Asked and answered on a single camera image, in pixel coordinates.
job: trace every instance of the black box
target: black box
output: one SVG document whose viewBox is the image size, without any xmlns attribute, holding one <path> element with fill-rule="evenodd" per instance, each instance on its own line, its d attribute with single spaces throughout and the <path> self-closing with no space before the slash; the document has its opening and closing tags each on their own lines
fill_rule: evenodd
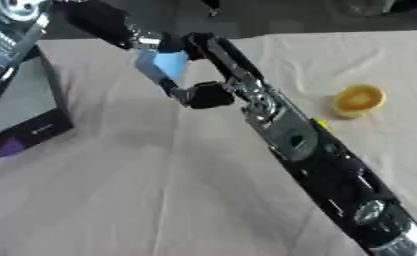
<svg viewBox="0 0 417 256">
<path fill-rule="evenodd" d="M 0 157 L 71 129 L 57 76 L 35 47 L 0 97 Z"/>
</svg>

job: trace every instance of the white tablecloth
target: white tablecloth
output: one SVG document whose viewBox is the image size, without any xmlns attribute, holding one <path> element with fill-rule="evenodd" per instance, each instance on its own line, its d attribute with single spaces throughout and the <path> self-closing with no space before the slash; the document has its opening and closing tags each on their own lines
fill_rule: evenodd
<svg viewBox="0 0 417 256">
<path fill-rule="evenodd" d="M 234 41 L 310 116 L 374 168 L 417 218 L 417 32 Z M 238 106 L 183 109 L 98 40 L 44 41 L 77 128 L 0 163 L 0 255 L 362 255 L 321 213 Z M 184 83 L 220 78 L 191 64 Z M 330 95 L 385 89 L 340 120 Z"/>
</svg>

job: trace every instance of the gray floor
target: gray floor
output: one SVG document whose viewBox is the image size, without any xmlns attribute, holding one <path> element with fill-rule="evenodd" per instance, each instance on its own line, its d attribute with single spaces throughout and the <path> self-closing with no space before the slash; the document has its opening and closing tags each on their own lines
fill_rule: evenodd
<svg viewBox="0 0 417 256">
<path fill-rule="evenodd" d="M 340 0 L 222 0 L 223 10 L 213 19 L 207 18 L 207 7 L 198 0 L 106 1 L 151 29 L 179 34 L 212 31 L 244 38 L 269 33 L 417 30 L 417 10 L 363 19 L 344 15 L 337 7 Z M 88 36 L 56 14 L 48 38 Z"/>
</svg>

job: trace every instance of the table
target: table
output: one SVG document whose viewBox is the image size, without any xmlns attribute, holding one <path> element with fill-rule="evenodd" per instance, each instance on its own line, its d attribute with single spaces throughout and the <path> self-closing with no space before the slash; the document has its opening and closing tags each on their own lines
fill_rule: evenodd
<svg viewBox="0 0 417 256">
<path fill-rule="evenodd" d="M 417 32 L 234 41 L 372 166 L 417 219 Z M 43 41 L 77 128 L 0 162 L 0 255 L 363 255 L 248 127 L 239 106 L 183 109 L 98 40 Z M 220 79 L 207 62 L 184 84 Z M 385 89 L 356 120 L 329 110 L 352 83 Z"/>
</svg>

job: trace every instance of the robotic arm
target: robotic arm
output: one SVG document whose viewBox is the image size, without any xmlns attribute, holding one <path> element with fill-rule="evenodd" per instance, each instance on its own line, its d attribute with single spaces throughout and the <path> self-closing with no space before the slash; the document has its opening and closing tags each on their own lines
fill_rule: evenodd
<svg viewBox="0 0 417 256">
<path fill-rule="evenodd" d="M 97 0 L 61 5 L 70 23 L 119 48 L 151 49 L 159 54 L 179 53 L 190 60 L 211 61 L 225 81 L 182 89 L 156 66 L 155 71 L 163 73 L 156 82 L 169 97 L 194 109 L 226 106 L 241 100 L 246 122 L 266 141 L 276 160 L 368 255 L 417 256 L 417 222 L 396 195 L 340 140 L 268 84 L 227 39 L 209 33 L 191 33 L 180 38 L 144 30 L 124 11 Z M 1 74 L 14 68 L 40 37 L 46 26 L 42 20 L 47 20 L 43 15 L 46 13 L 39 12 L 27 26 L 29 29 L 22 30 L 25 33 L 20 42 L 25 42 L 21 44 L 24 48 L 18 49 L 25 50 L 13 50 L 11 56 L 15 57 L 0 65 L 5 67 Z"/>
</svg>

